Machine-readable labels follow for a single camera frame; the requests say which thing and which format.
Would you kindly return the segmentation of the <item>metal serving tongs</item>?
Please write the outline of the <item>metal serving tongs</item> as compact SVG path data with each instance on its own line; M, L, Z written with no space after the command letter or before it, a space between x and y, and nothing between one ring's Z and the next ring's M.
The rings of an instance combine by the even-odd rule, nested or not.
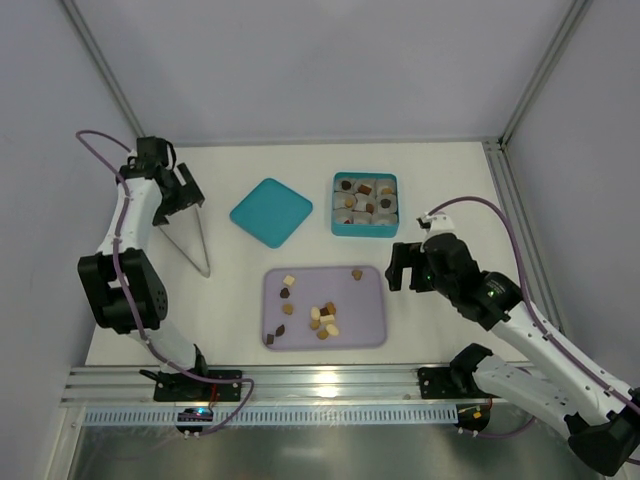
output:
M203 278L211 276L212 267L200 207L192 206L179 212L167 225L159 226L159 230Z

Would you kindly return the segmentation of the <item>teal box lid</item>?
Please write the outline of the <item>teal box lid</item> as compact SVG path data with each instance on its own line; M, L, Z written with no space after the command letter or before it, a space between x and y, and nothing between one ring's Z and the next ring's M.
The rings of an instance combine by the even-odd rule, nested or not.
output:
M271 249L281 247L313 211L310 200L265 178L230 212L230 220Z

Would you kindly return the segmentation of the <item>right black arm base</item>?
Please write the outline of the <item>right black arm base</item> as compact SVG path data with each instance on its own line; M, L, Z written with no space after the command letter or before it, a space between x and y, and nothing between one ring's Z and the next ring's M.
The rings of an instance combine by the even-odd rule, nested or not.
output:
M421 367L417 378L422 399L480 399L491 395L480 390L472 374L479 363L493 352L479 344L471 344L459 352L447 366Z

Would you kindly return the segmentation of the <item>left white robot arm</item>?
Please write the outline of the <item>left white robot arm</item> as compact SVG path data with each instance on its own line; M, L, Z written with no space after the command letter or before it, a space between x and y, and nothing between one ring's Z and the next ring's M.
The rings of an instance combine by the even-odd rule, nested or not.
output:
M151 232L205 197L173 144L140 137L112 167L117 201L97 251L79 259L78 275L99 327L138 341L162 373L198 381L207 374L199 348L167 322L168 293L147 255Z

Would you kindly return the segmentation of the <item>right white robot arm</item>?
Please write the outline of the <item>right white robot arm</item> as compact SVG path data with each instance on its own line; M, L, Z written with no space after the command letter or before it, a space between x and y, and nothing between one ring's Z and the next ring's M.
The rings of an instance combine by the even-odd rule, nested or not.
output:
M516 283L480 269L452 233L394 244L385 271L390 290L400 290L404 270L411 272L411 290L441 294L463 318L511 345L545 376L524 374L471 344L450 363L463 384L545 422L601 475L615 475L632 457L639 446L639 391L572 344Z

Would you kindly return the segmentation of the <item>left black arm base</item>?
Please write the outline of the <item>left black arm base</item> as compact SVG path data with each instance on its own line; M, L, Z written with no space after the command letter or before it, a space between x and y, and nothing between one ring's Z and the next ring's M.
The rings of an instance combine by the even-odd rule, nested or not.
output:
M139 373L155 383L156 402L239 402L241 370L210 369L207 376L215 383L193 380L183 374L140 369Z

